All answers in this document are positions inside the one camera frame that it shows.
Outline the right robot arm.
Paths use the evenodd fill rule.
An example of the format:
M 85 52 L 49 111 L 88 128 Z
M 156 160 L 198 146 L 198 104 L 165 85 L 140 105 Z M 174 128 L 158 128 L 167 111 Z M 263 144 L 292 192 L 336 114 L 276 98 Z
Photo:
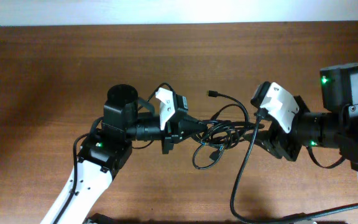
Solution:
M 296 161 L 302 147 L 338 149 L 340 160 L 358 172 L 358 62 L 320 70 L 323 106 L 312 112 L 300 96 L 293 96 L 275 82 L 258 86 L 251 104 L 272 123 L 257 135 L 256 143 L 277 159 Z

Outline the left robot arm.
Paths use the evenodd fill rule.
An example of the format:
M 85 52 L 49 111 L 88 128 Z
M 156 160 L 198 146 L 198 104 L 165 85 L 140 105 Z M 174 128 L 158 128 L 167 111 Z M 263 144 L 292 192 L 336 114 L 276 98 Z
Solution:
M 103 116 L 73 144 L 73 170 L 42 223 L 83 223 L 132 154 L 133 141 L 160 141 L 163 154 L 207 126 L 188 115 L 184 96 L 158 87 L 159 114 L 130 85 L 111 87 Z

